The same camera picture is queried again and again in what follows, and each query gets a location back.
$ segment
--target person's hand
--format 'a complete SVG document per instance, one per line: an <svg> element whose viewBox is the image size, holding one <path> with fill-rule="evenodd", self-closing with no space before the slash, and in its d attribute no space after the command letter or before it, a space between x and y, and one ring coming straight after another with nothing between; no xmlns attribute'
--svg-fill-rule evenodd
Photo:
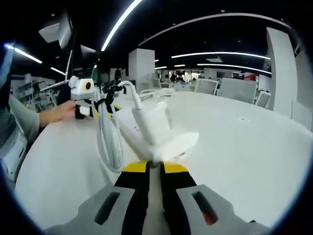
<svg viewBox="0 0 313 235"><path fill-rule="evenodd" d="M51 122L60 121L64 118L75 117L75 101L69 100L61 105L54 107L52 110Z"/></svg>
<svg viewBox="0 0 313 235"><path fill-rule="evenodd" d="M60 121L67 117L75 117L75 101L69 100L52 110L42 111L39 113L39 117L41 127L46 127L51 122Z"/></svg>

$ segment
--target white chair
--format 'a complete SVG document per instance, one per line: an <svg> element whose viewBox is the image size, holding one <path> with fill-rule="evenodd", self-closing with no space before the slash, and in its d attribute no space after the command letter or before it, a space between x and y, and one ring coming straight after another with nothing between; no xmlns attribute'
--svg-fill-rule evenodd
<svg viewBox="0 0 313 235"><path fill-rule="evenodd" d="M267 106L267 104L269 102L270 96L271 96L271 93L267 93L267 92L261 91L254 104L256 106L259 106L259 107L262 107L262 108L266 108L266 106Z"/></svg>
<svg viewBox="0 0 313 235"><path fill-rule="evenodd" d="M154 89L161 89L161 82L160 82L160 79L158 78L151 78L151 82L152 82L152 87Z"/></svg>
<svg viewBox="0 0 313 235"><path fill-rule="evenodd" d="M255 81L223 77L218 96L254 104L256 88L257 82Z"/></svg>
<svg viewBox="0 0 313 235"><path fill-rule="evenodd" d="M198 78L196 82L195 92L215 95L218 84L218 81Z"/></svg>

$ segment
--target person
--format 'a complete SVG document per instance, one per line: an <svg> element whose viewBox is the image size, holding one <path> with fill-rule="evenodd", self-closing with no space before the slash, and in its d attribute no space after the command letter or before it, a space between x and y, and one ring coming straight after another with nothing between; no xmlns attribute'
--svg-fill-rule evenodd
<svg viewBox="0 0 313 235"><path fill-rule="evenodd" d="M178 78L176 80L180 81L180 82L185 82L185 80L183 79L182 75L178 75Z"/></svg>
<svg viewBox="0 0 313 235"><path fill-rule="evenodd" d="M114 79L116 80L116 83L120 83L122 79L122 71L121 69L116 69L115 74L114 74Z"/></svg>
<svg viewBox="0 0 313 235"><path fill-rule="evenodd" d="M13 50L5 53L0 67L0 163L2 170L15 181L27 149L40 128L49 123L75 116L75 102L69 100L51 110L36 113L10 95L10 67Z"/></svg>
<svg viewBox="0 0 313 235"><path fill-rule="evenodd" d="M176 82L176 76L174 74L172 74L170 80L171 80L171 82Z"/></svg>

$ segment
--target ceiling light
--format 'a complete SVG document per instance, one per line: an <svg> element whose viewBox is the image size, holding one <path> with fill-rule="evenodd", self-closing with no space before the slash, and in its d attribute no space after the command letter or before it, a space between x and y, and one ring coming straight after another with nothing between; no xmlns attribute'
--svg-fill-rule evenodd
<svg viewBox="0 0 313 235"><path fill-rule="evenodd" d="M22 51L22 50L20 50L20 49L18 49L18 48L16 48L16 47L13 47L13 46L11 46L11 45L9 45L9 44L5 44L5 47L8 48L8 49L14 50L14 51L17 52L18 54L21 54L21 55L23 55L23 56L25 56L25 57L27 57L27 58L29 58L29 59L31 59L31 60L33 60L33 61L39 63L39 64L42 64L42 63L43 63L41 60L35 58L34 56L31 56L31 55L27 54L26 52L24 52L24 51Z"/></svg>
<svg viewBox="0 0 313 235"><path fill-rule="evenodd" d="M159 70L159 69L166 69L167 66L163 66L163 67L156 67L155 70Z"/></svg>
<svg viewBox="0 0 313 235"><path fill-rule="evenodd" d="M172 58L179 58L179 57L191 56L191 55L214 55L214 54L246 55L246 56L258 57L258 58L270 60L269 57L262 56L262 55L254 55L254 54L240 53L240 52L224 52L224 51L221 51L221 52L200 52L200 53L191 53L191 54L184 54L184 55L175 55L175 56L172 56Z"/></svg>
<svg viewBox="0 0 313 235"><path fill-rule="evenodd" d="M241 68L241 69L247 69L247 70L255 70L255 71L259 71L259 72L265 72L268 74L272 74L271 72L267 72L264 70L258 70L258 69L254 69L254 68L249 68L249 67L244 67L244 66L237 66L237 65L222 65L222 64L197 64L198 66L224 66L224 67L234 67L234 68Z"/></svg>
<svg viewBox="0 0 313 235"><path fill-rule="evenodd" d="M65 72L59 71L59 70L57 70L57 69L54 68L54 67L51 67L51 69L54 70L54 71L56 71L56 72L58 72L58 73L60 73L60 74L63 74L64 76L66 75Z"/></svg>
<svg viewBox="0 0 313 235"><path fill-rule="evenodd" d="M126 9L126 11L123 13L123 15L118 19L118 21L116 22L116 24L114 25L113 29L111 30L111 32L109 33L107 39L105 40L101 51L104 51L108 44L110 43L112 37L114 36L114 34L116 33L116 31L118 30L118 28L121 26L121 24L124 22L124 20L129 16L129 14L139 5L139 3L141 3L142 0L135 0L133 1L133 3Z"/></svg>

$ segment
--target gray sleeve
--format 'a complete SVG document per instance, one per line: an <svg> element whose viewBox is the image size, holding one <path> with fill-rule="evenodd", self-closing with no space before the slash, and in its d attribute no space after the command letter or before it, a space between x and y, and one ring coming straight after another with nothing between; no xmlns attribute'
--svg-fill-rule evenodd
<svg viewBox="0 0 313 235"><path fill-rule="evenodd" d="M26 108L16 98L10 96L9 106L15 118L21 125L28 142L33 142L39 131L39 114Z"/></svg>

